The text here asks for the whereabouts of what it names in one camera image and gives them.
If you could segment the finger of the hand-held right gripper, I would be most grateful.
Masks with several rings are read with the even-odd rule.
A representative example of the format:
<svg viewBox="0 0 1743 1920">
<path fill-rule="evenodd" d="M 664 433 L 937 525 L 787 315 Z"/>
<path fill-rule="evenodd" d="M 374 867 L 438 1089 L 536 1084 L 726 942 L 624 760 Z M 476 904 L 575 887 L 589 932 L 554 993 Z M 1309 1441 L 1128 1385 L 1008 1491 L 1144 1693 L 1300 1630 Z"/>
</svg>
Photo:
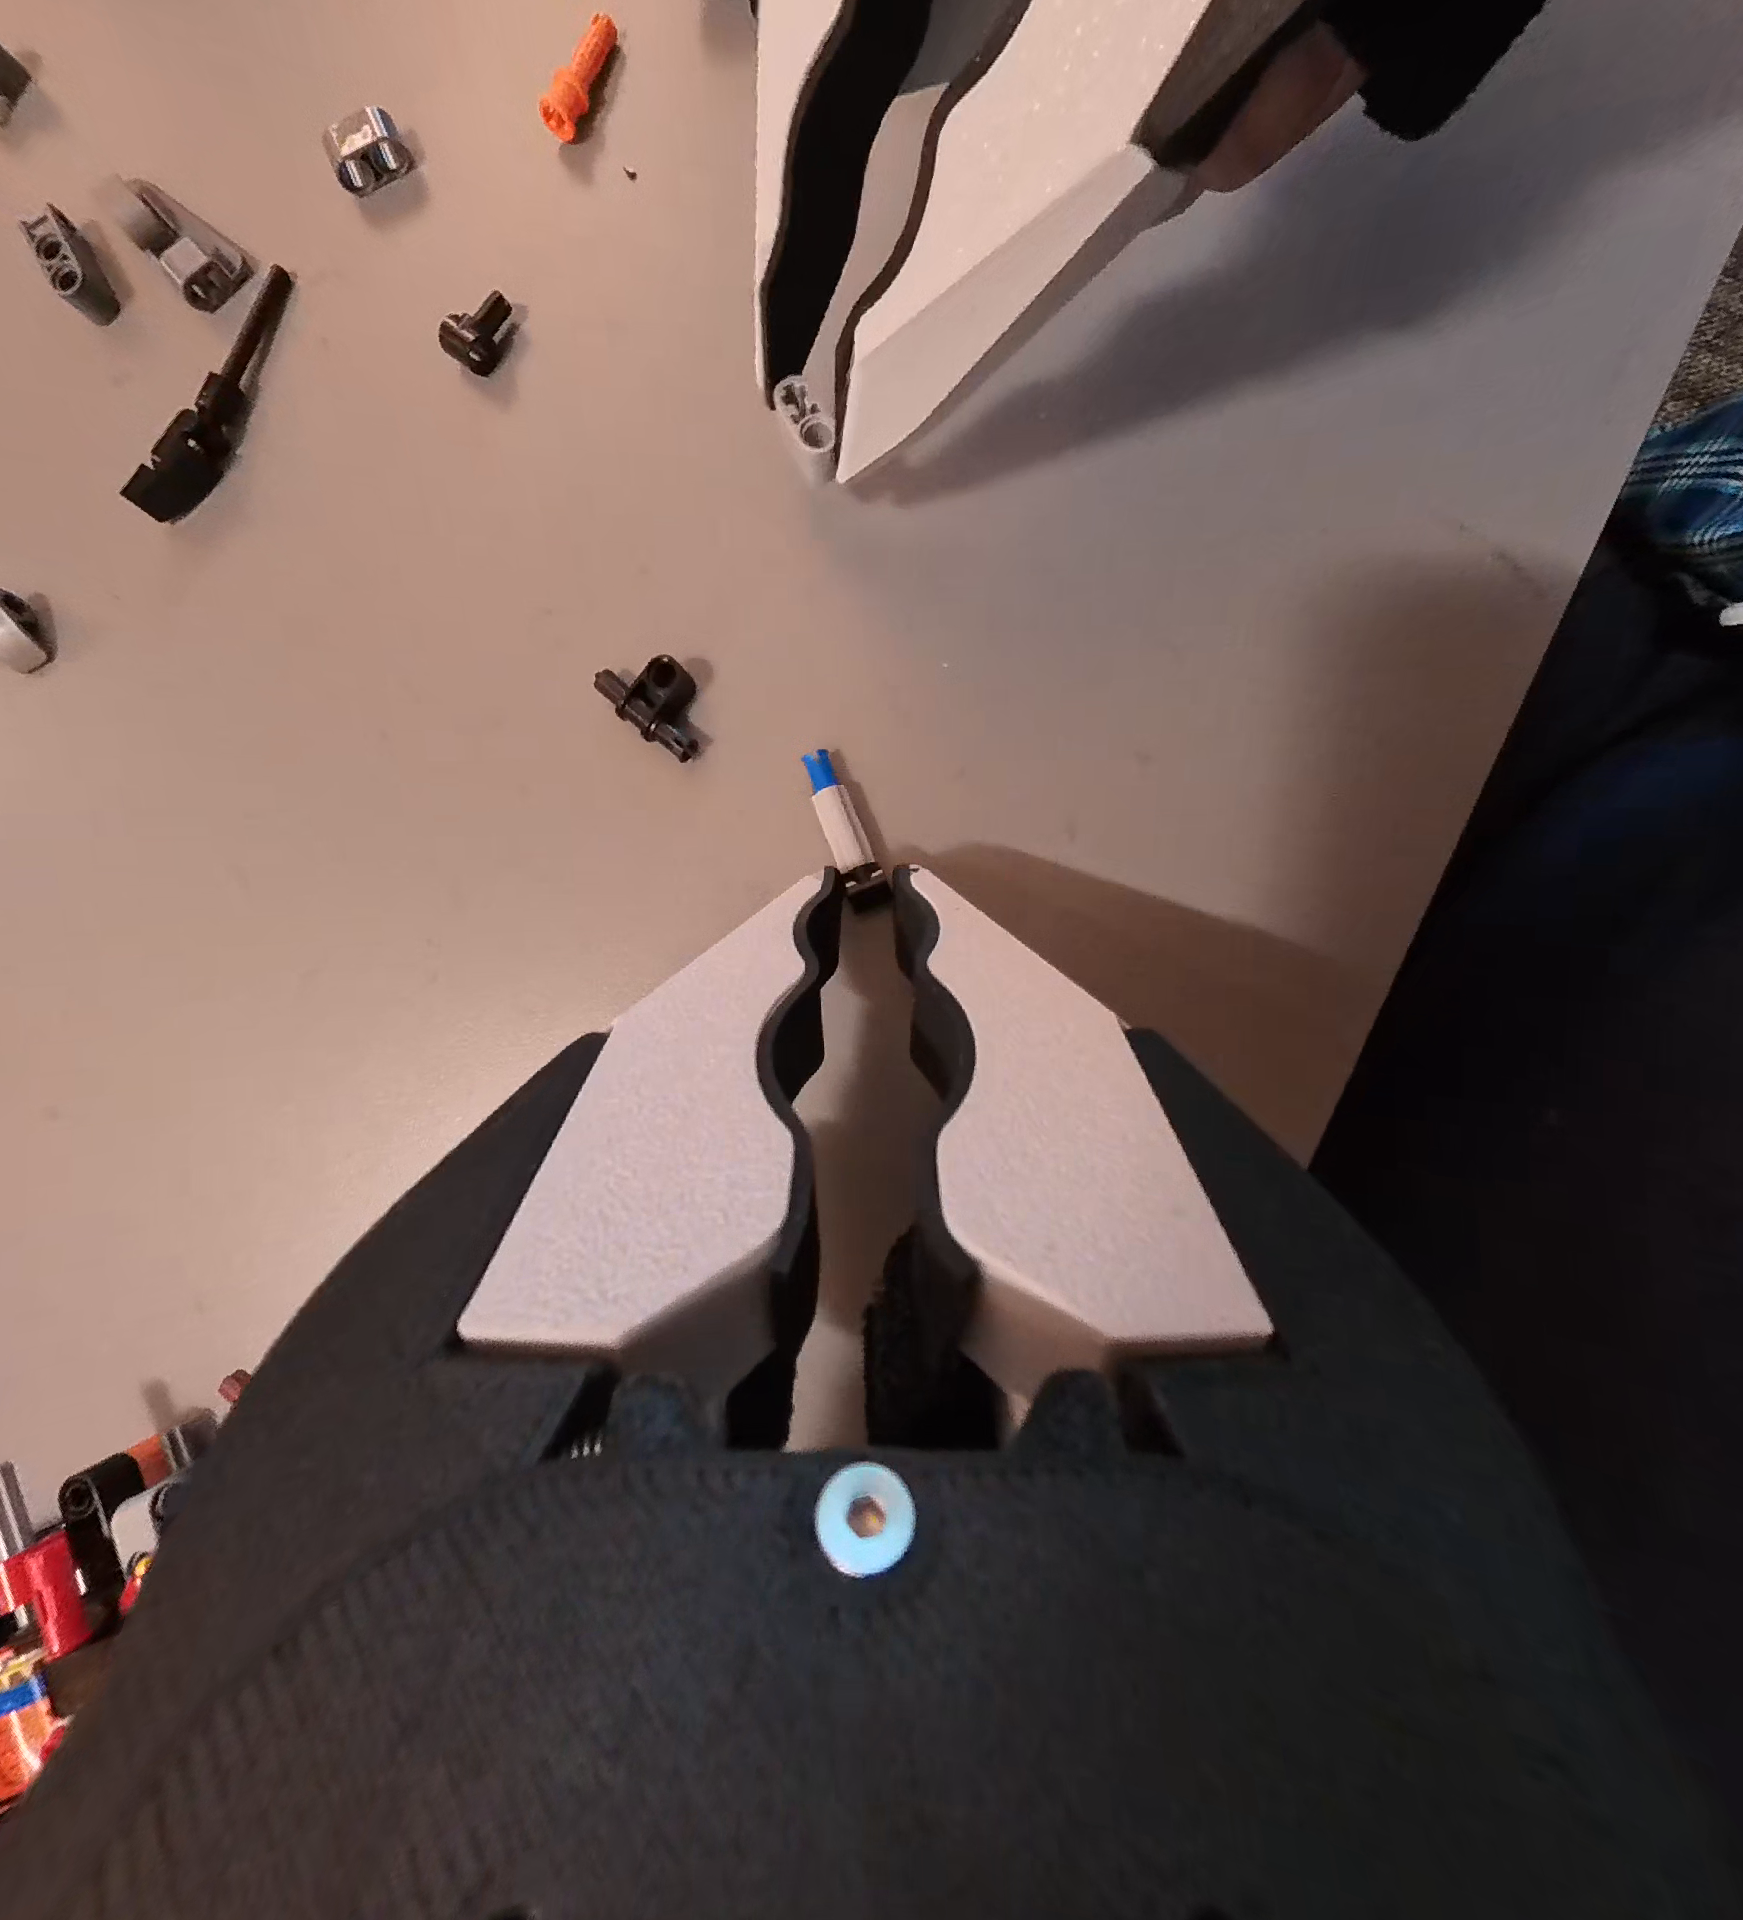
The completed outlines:
<svg viewBox="0 0 1743 1920">
<path fill-rule="evenodd" d="M 896 103 L 959 85 L 1020 3 L 757 3 L 757 294 L 763 387 L 810 370 L 849 276 L 876 140 Z"/>
<path fill-rule="evenodd" d="M 866 480 L 1201 170 L 1315 3 L 1024 3 L 931 109 L 908 225 L 839 336 L 837 480 Z"/>
</svg>

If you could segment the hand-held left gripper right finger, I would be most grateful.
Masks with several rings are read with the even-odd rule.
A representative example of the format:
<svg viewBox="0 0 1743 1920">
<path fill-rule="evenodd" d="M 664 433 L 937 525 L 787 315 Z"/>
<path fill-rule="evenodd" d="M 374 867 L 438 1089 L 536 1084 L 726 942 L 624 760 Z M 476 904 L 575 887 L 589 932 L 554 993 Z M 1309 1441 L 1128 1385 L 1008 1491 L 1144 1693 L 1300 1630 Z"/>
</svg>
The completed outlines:
<svg viewBox="0 0 1743 1920">
<path fill-rule="evenodd" d="M 914 1063 L 941 1097 L 915 1212 L 954 1352 L 999 1389 L 1252 1356 L 1270 1316 L 1126 1021 L 926 867 L 896 874 Z"/>
</svg>

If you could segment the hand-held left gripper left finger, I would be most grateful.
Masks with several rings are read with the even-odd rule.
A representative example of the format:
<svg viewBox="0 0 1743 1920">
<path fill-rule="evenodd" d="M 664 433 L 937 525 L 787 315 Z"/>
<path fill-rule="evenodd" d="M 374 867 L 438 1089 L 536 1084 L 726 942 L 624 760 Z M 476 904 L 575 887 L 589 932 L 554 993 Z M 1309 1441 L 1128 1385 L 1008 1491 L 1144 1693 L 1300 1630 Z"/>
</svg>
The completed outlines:
<svg viewBox="0 0 1743 1920">
<path fill-rule="evenodd" d="M 636 999 L 456 1317 L 472 1348 L 740 1384 L 815 1320 L 815 1153 L 841 879 L 796 879 Z"/>
</svg>

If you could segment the grey lego connector with blue pin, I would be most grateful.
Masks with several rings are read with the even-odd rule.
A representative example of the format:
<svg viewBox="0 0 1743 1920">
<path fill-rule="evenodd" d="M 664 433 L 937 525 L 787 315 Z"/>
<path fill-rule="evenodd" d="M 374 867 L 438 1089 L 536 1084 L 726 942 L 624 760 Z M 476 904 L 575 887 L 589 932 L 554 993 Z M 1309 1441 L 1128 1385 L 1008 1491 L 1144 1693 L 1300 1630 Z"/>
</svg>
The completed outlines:
<svg viewBox="0 0 1743 1920">
<path fill-rule="evenodd" d="M 837 769 L 829 750 L 810 750 L 802 755 L 804 778 L 810 783 L 810 804 L 819 828 L 823 830 L 829 865 L 837 867 L 849 907 L 858 914 L 876 911 L 888 902 L 888 870 L 874 850 L 851 788 Z"/>
</svg>

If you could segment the orange lego pin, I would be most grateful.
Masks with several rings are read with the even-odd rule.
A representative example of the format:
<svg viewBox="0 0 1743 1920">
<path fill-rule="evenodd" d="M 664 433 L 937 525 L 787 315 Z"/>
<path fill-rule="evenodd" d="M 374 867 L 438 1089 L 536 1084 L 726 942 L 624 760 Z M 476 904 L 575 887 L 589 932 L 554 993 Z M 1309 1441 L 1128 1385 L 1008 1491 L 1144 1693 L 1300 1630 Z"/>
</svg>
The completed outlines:
<svg viewBox="0 0 1743 1920">
<path fill-rule="evenodd" d="M 618 18 L 607 13 L 591 13 L 587 30 L 571 48 L 571 57 L 549 73 L 547 85 L 540 88 L 536 110 L 540 124 L 554 142 L 575 145 L 583 134 L 587 117 L 591 114 L 591 92 L 618 57 L 618 46 Z"/>
</svg>

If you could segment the small black lego connector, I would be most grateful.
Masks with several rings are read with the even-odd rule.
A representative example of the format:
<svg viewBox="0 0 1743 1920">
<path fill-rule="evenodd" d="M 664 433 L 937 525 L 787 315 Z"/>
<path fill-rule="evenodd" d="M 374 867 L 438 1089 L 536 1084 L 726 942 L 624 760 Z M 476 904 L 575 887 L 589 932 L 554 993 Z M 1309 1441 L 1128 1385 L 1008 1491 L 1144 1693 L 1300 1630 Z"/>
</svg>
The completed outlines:
<svg viewBox="0 0 1743 1920">
<path fill-rule="evenodd" d="M 501 289 L 492 289 L 476 308 L 449 312 L 438 320 L 438 345 L 476 376 L 493 376 L 503 368 L 514 333 L 514 302 Z"/>
</svg>

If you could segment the rounded grey lego connector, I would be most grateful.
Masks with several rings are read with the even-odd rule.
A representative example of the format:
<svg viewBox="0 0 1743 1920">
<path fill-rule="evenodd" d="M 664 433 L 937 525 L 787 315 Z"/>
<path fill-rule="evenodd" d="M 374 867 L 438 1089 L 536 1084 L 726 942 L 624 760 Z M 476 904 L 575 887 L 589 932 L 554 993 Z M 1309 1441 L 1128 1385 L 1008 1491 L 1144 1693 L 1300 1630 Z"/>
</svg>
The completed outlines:
<svg viewBox="0 0 1743 1920">
<path fill-rule="evenodd" d="M 381 105 L 333 120 L 324 128 L 324 151 L 335 186 L 354 200 L 381 195 L 416 170 L 399 120 Z"/>
</svg>

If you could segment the black lego cross connector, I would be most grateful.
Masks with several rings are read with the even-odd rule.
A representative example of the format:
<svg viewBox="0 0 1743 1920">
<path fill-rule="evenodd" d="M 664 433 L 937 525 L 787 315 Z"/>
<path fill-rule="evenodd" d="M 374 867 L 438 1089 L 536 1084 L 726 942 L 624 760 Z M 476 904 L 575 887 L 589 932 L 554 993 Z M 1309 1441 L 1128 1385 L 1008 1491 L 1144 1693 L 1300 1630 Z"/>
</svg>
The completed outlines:
<svg viewBox="0 0 1743 1920">
<path fill-rule="evenodd" d="M 633 679 L 603 665 L 591 686 L 618 718 L 633 725 L 648 744 L 661 744 L 677 762 L 687 766 L 704 754 L 692 721 L 698 677 L 680 658 L 653 655 Z"/>
</svg>

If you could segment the grey flat lego piece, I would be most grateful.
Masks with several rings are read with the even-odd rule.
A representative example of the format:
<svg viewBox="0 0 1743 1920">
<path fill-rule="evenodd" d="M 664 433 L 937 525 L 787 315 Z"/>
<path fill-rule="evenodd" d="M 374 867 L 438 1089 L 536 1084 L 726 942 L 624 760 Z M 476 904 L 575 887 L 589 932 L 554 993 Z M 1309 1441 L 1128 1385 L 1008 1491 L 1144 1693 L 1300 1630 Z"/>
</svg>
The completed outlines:
<svg viewBox="0 0 1743 1920">
<path fill-rule="evenodd" d="M 131 247 L 164 270 L 192 312 L 222 312 L 252 275 L 252 258 L 232 236 L 148 178 L 116 177 L 112 209 Z"/>
</svg>

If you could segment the black lego lever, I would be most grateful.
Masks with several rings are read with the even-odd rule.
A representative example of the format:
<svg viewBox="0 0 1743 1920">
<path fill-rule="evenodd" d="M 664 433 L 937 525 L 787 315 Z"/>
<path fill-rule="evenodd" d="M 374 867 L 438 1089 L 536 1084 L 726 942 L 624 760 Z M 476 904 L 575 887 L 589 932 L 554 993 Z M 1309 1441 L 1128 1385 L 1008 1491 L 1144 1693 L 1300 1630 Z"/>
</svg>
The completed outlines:
<svg viewBox="0 0 1743 1920">
<path fill-rule="evenodd" d="M 192 407 L 167 423 L 145 462 L 125 480 L 119 497 L 152 521 L 187 518 L 222 484 L 251 423 L 251 383 L 273 352 L 294 289 L 294 270 L 273 265 L 228 358 L 206 372 Z"/>
</svg>

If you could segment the dark grey three-hole lego beam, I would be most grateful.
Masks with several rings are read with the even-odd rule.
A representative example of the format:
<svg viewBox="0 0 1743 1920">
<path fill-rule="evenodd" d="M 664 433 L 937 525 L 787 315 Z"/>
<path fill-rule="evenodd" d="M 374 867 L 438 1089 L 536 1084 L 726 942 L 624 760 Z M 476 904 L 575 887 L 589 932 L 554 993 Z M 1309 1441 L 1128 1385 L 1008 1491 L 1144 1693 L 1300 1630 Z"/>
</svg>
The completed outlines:
<svg viewBox="0 0 1743 1920">
<path fill-rule="evenodd" d="M 119 297 L 84 229 L 59 205 L 19 220 L 30 255 L 44 269 L 54 294 L 87 320 L 107 326 L 119 318 Z"/>
</svg>

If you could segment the multicoloured lego technic model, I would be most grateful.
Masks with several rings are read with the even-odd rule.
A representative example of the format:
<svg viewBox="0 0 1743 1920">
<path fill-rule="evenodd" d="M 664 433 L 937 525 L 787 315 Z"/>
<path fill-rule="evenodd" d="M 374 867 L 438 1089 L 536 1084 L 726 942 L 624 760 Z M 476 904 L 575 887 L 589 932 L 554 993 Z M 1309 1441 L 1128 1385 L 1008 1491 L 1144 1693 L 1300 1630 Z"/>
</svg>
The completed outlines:
<svg viewBox="0 0 1743 1920">
<path fill-rule="evenodd" d="M 47 1519 L 0 1464 L 0 1817 L 98 1693 L 193 1468 L 246 1385 L 251 1369 L 236 1367 L 214 1407 L 72 1471 Z"/>
</svg>

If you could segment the dark navy clothing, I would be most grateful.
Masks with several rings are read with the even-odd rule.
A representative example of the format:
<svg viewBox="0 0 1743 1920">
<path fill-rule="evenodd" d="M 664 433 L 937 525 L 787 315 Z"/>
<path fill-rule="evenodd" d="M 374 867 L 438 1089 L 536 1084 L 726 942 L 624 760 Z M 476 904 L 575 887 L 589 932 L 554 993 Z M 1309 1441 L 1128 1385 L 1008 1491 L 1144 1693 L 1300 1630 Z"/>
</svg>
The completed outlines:
<svg viewBox="0 0 1743 1920">
<path fill-rule="evenodd" d="M 1315 1153 L 1743 1854 L 1743 635 L 1608 525 Z"/>
</svg>

